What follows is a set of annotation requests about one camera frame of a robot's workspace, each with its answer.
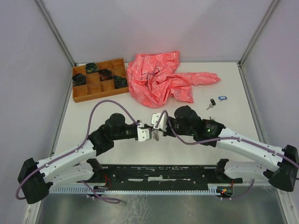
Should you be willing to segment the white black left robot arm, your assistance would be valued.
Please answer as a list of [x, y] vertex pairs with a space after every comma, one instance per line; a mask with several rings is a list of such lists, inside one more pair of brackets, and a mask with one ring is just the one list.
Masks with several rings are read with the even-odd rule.
[[122, 114], [114, 113], [97, 130], [87, 132], [77, 146], [39, 161], [33, 158], [25, 160], [17, 178], [20, 185], [16, 199], [34, 204], [60, 186], [89, 179], [99, 182], [103, 178], [103, 170], [96, 157], [112, 149], [115, 140], [150, 140], [157, 124], [154, 119], [150, 125], [140, 121], [127, 124]]

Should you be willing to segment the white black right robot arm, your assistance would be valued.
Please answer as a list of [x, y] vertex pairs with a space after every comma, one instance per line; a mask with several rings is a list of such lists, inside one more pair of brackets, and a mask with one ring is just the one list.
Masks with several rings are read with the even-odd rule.
[[252, 140], [215, 120], [202, 119], [187, 105], [179, 107], [174, 117], [167, 111], [152, 115], [151, 123], [154, 129], [163, 131], [164, 136], [180, 141], [182, 136], [191, 136], [194, 141], [190, 146], [225, 149], [250, 159], [249, 162], [219, 160], [214, 171], [219, 182], [238, 178], [262, 180], [279, 190], [294, 191], [299, 171], [299, 152], [294, 146], [276, 147]]

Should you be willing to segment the large keyring with yellow grip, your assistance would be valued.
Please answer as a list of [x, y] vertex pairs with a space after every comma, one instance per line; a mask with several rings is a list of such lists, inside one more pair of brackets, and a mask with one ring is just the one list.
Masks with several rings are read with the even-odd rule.
[[151, 131], [152, 139], [155, 141], [159, 141], [159, 130], [158, 129], [153, 129]]

